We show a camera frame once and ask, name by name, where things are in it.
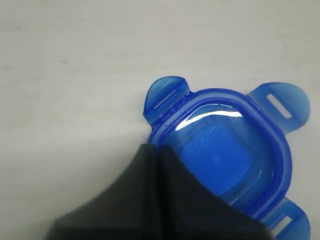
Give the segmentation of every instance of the lid tab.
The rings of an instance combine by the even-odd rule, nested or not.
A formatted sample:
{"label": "lid tab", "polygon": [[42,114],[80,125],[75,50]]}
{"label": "lid tab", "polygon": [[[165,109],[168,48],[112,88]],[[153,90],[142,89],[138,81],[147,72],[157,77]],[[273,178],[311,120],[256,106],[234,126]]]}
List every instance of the lid tab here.
{"label": "lid tab", "polygon": [[262,222],[272,229],[277,240],[310,240],[306,213],[288,198],[284,198]]}
{"label": "lid tab", "polygon": [[189,93],[190,89],[184,78],[162,77],[149,88],[144,102],[143,116],[150,125],[153,125],[158,118]]}
{"label": "lid tab", "polygon": [[269,82],[248,94],[285,133],[302,127],[310,116],[310,103],[306,93],[296,85]]}

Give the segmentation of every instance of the black object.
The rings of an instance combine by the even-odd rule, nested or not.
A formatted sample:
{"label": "black object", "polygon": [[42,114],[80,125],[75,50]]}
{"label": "black object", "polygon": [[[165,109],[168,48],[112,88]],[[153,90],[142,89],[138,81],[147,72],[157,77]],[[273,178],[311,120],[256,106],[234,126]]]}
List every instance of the black object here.
{"label": "black object", "polygon": [[102,194],[57,219],[45,240],[273,240],[267,227],[228,206],[170,147],[141,145]]}

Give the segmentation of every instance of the blue plastic lid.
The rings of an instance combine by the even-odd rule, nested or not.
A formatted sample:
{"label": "blue plastic lid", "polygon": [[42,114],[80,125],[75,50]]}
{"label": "blue plastic lid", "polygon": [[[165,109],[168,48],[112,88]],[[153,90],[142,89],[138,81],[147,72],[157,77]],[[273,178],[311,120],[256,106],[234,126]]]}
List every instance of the blue plastic lid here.
{"label": "blue plastic lid", "polygon": [[184,78],[169,76],[150,87],[143,115],[152,126],[150,144],[170,145],[208,190],[262,220],[285,199],[292,176],[285,134],[307,122],[310,107],[289,83],[265,83],[249,95],[191,92]]}

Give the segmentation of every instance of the white table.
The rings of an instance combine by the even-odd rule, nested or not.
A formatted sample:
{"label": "white table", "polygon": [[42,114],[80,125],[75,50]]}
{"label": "white table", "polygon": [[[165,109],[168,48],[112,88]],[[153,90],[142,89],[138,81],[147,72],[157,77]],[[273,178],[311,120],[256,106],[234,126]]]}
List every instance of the white table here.
{"label": "white table", "polygon": [[193,91],[308,93],[287,195],[320,239],[319,13],[303,0],[2,0],[0,239],[40,240],[105,189],[146,141],[145,94],[167,75]]}

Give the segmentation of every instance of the white surface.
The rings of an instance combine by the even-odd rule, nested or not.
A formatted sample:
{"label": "white surface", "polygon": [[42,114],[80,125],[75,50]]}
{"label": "white surface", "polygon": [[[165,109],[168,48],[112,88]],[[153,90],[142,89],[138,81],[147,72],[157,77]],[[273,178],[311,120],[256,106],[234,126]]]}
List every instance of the white surface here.
{"label": "white surface", "polygon": [[320,1],[0,1],[0,239],[40,240],[102,191],[150,127],[159,77],[248,93],[299,85],[309,122],[287,136],[288,197],[320,239]]}

